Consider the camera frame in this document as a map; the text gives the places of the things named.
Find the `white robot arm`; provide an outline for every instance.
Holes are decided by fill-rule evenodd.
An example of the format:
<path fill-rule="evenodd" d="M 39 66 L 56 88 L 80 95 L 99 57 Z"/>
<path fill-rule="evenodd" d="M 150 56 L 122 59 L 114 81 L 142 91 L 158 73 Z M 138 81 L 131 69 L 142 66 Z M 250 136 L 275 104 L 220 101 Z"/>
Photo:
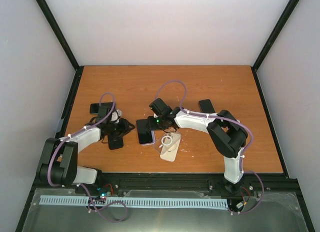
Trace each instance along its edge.
<path fill-rule="evenodd" d="M 207 127 L 211 122 L 213 122 L 214 118 L 210 118 L 210 116 L 217 116 L 216 113 L 213 114 L 204 114 L 206 117 L 200 117 L 200 116 L 194 116 L 194 115 L 188 115 L 184 112 L 180 111 L 175 116 L 175 123 L 179 128 L 190 128 L 197 131 L 202 131 L 205 133 L 208 133 Z M 242 178 L 244 172 L 242 167 L 242 160 L 241 158 L 241 152 L 244 148 L 240 147 L 240 150 L 235 158 L 228 158 L 226 156 L 223 157 L 224 159 L 224 178 L 228 181 L 230 181 L 233 184 L 236 184 L 239 182 L 239 180 Z"/>
<path fill-rule="evenodd" d="M 238 183 L 244 172 L 242 167 L 242 151 L 248 137 L 244 128 L 231 123 L 236 119 L 228 112 L 221 111 L 219 114 L 204 114 L 192 112 L 187 109 L 181 111 L 179 107 L 171 109 L 160 98 L 150 104 L 154 117 L 148 117 L 151 130 L 165 130 L 173 128 L 190 128 L 208 133 L 224 158 L 224 177 L 232 184 Z"/>

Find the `gray floor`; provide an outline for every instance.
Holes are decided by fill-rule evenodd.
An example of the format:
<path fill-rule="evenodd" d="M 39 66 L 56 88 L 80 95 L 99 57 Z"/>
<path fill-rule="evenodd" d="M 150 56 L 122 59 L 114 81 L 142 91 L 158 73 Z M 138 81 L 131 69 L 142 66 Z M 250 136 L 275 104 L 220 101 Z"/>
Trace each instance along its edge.
<path fill-rule="evenodd" d="M 129 209 L 121 223 L 108 223 L 85 207 L 39 206 L 42 191 L 35 195 L 24 231 L 32 232 L 306 232 L 306 225 L 293 194 L 269 193 L 248 215 L 233 215 L 210 209 Z M 121 218 L 123 208 L 103 212 Z"/>

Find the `white wall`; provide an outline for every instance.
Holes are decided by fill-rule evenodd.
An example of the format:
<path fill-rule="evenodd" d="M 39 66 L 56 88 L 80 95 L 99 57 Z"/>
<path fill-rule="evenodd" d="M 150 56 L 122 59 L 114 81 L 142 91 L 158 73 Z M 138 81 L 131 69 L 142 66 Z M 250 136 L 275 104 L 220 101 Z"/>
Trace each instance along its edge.
<path fill-rule="evenodd" d="M 320 231 L 320 0 L 300 0 L 258 71 L 289 174 Z"/>
<path fill-rule="evenodd" d="M 35 0 L 0 0 L 0 227 L 15 231 L 74 70 Z"/>
<path fill-rule="evenodd" d="M 288 1 L 47 0 L 81 65 L 252 65 Z"/>

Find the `wire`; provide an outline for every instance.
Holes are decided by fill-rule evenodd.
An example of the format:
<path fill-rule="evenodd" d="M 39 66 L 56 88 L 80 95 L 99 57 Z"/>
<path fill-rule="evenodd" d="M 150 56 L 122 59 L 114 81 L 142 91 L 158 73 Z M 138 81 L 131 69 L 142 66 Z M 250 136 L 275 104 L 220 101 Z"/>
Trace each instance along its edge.
<path fill-rule="evenodd" d="M 248 189 L 246 187 L 242 187 L 242 189 L 244 189 L 246 191 L 246 193 L 248 194 L 248 200 L 250 199 L 250 192 L 248 191 Z"/>
<path fill-rule="evenodd" d="M 104 93 L 104 94 L 101 96 L 100 101 L 99 101 L 99 105 L 101 106 L 101 101 L 102 101 L 102 99 L 103 99 L 103 97 L 104 97 L 105 95 L 110 95 L 110 96 L 112 97 L 112 102 L 113 102 L 112 107 L 111 107 L 111 110 L 108 112 L 108 114 L 107 114 L 105 117 L 103 117 L 100 121 L 98 121 L 98 122 L 96 122 L 95 124 L 93 124 L 92 126 L 84 127 L 84 128 L 82 128 L 82 129 L 78 130 L 77 132 L 74 132 L 74 133 L 71 134 L 70 136 L 68 135 L 68 136 L 65 137 L 65 138 L 59 143 L 59 145 L 56 147 L 56 149 L 55 149 L 55 151 L 54 151 L 54 153 L 53 153 L 53 155 L 52 155 L 52 157 L 51 157 L 51 159 L 50 159 L 49 166 L 48 166 L 47 180 L 48 180 L 49 185 L 51 185 L 51 186 L 53 186 L 53 187 L 59 186 L 59 185 L 56 185 L 56 184 L 52 183 L 52 180 L 51 180 L 51 170 L 52 170 L 52 166 L 53 166 L 53 163 L 54 163 L 54 161 L 55 161 L 55 158 L 56 158 L 56 156 L 57 156 L 60 148 L 62 147 L 62 145 L 63 145 L 67 140 L 69 140 L 70 138 L 76 136 L 77 134 L 82 133 L 82 132 L 84 132 L 85 130 L 90 129 L 90 128 L 92 128 L 92 127 L 95 127 L 95 126 L 97 126 L 98 124 L 102 123 L 106 118 L 108 118 L 108 116 L 110 116 L 110 114 L 111 114 L 112 111 L 114 110 L 115 105 L 116 105 L 116 99 L 115 99 L 114 95 L 113 95 L 112 93 L 110 93 L 110 92 L 106 92 L 106 93 Z"/>
<path fill-rule="evenodd" d="M 172 82 L 178 82 L 178 83 L 180 83 L 180 84 L 183 86 L 183 88 L 184 88 L 184 95 L 183 95 L 183 97 L 182 97 L 182 99 L 181 99 L 181 101 L 180 101 L 180 105 L 179 105 L 180 110 L 181 110 L 182 112 L 184 112 L 185 114 L 188 114 L 188 115 L 191 115 L 191 116 L 200 116 L 200 117 L 207 118 L 207 114 L 205 114 L 205 113 L 201 113 L 201 112 L 196 112 L 196 113 L 194 113 L 194 112 L 186 111 L 186 110 L 183 109 L 182 104 L 183 104 L 183 102 L 184 102 L 184 100 L 185 100 L 185 97 L 186 97 L 186 94 L 187 94 L 187 87 L 186 87 L 186 85 L 185 85 L 182 81 L 180 81 L 180 80 L 170 80 L 170 81 L 167 81 L 165 84 L 163 84 L 163 85 L 159 88 L 159 90 L 157 91 L 155 99 L 158 98 L 160 91 L 161 91 L 167 84 L 172 83 Z M 244 149 L 243 149 L 242 152 L 240 153 L 239 165 L 240 165 L 240 171 L 243 171 L 243 157 L 242 157 L 242 156 L 244 155 L 245 151 L 249 148 L 249 146 L 250 146 L 250 145 L 252 144 L 252 142 L 254 141 L 254 135 L 253 135 L 252 131 L 251 131 L 247 126 L 245 126 L 244 124 L 242 124 L 242 123 L 240 123 L 240 122 L 238 122 L 238 121 L 229 119 L 229 118 L 225 118 L 225 117 L 222 117 L 222 116 L 214 116 L 214 115 L 209 115 L 208 117 L 209 117 L 209 118 L 212 118 L 212 119 L 219 119 L 219 120 L 229 121 L 229 122 L 231 122 L 231 123 L 233 123 L 233 124 L 236 124 L 236 125 L 238 125 L 238 126 L 241 126 L 241 127 L 244 128 L 244 129 L 248 132 L 248 134 L 250 135 L 250 141 L 249 141 L 249 143 L 244 147 Z"/>
<path fill-rule="evenodd" d="M 248 214 L 248 213 L 252 212 L 253 210 L 255 210 L 255 209 L 261 204 L 261 202 L 262 202 L 262 200 L 263 200 L 263 198 L 264 198 L 264 195 L 265 195 L 264 184 L 262 183 L 262 180 L 261 180 L 261 178 L 259 177 L 259 175 L 258 175 L 256 172 L 254 172 L 254 171 L 246 171 L 245 173 L 252 173 L 252 174 L 254 174 L 254 175 L 258 178 L 258 180 L 259 180 L 259 182 L 260 182 L 260 185 L 261 185 L 262 193 L 261 193 L 260 200 L 258 201 L 258 203 L 257 203 L 253 208 L 251 208 L 250 210 L 248 210 L 248 211 L 246 211 L 246 212 L 238 212 L 238 213 L 236 213 L 236 214 L 238 214 L 238 215 L 245 215 L 245 214 Z M 231 211 L 229 208 L 228 208 L 227 210 L 233 215 L 233 211 Z"/>
<path fill-rule="evenodd" d="M 103 206 L 102 208 L 98 209 L 98 208 L 96 207 L 95 201 L 94 201 L 93 198 L 91 197 L 91 194 L 90 194 L 89 190 L 87 189 L 87 187 L 86 187 L 84 184 L 80 184 L 80 186 L 82 186 L 82 188 L 85 190 L 86 194 L 87 194 L 88 197 L 89 197 L 89 200 L 90 200 L 89 205 L 91 204 L 91 205 L 93 206 L 94 211 L 97 212 L 98 215 L 99 215 L 101 218 L 103 218 L 104 220 L 106 220 L 106 221 L 108 221 L 108 222 L 111 222 L 111 223 L 119 223 L 119 222 L 121 222 L 121 221 L 124 221 L 124 220 L 127 218 L 128 208 L 126 207 L 125 203 L 123 203 L 122 201 L 112 201 L 111 203 L 109 203 L 109 204 Z M 108 219 L 107 217 L 103 216 L 103 214 L 101 213 L 101 211 L 105 210 L 106 208 L 110 207 L 110 206 L 113 205 L 113 204 L 121 204 L 121 205 L 123 205 L 123 207 L 124 207 L 124 209 L 125 209 L 125 215 L 124 215 L 121 219 L 116 220 L 116 221 Z"/>
<path fill-rule="evenodd" d="M 110 192 L 111 192 L 111 195 L 113 195 L 113 194 L 114 194 L 114 190 L 113 190 L 111 184 L 106 184 L 106 185 L 104 186 L 104 188 L 106 188 L 106 187 L 108 187 L 108 186 L 110 186 Z"/>
<path fill-rule="evenodd" d="M 109 143 L 109 141 L 104 142 L 105 138 L 106 138 L 106 137 L 104 137 L 104 138 L 102 139 L 102 141 L 101 141 L 102 144 L 108 144 L 108 143 Z"/>

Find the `red wire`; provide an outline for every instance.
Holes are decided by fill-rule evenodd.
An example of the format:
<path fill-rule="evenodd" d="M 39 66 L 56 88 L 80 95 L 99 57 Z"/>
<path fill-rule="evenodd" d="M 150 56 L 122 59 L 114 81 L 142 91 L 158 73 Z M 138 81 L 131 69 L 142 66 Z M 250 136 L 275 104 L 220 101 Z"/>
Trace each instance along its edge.
<path fill-rule="evenodd" d="M 246 187 L 242 187 L 242 189 L 244 189 L 247 192 L 247 194 L 249 196 L 249 198 L 248 198 L 248 200 L 249 200 L 250 199 L 250 192 L 248 191 L 248 189 Z"/>
<path fill-rule="evenodd" d="M 112 185 L 111 185 L 111 184 L 107 184 L 107 185 L 105 185 L 105 186 L 104 186 L 104 188 L 106 188 L 106 187 L 108 187 L 108 186 L 110 186 L 111 195 L 113 195 L 113 194 L 114 194 L 114 190 L 113 190 L 113 188 L 112 188 Z"/>

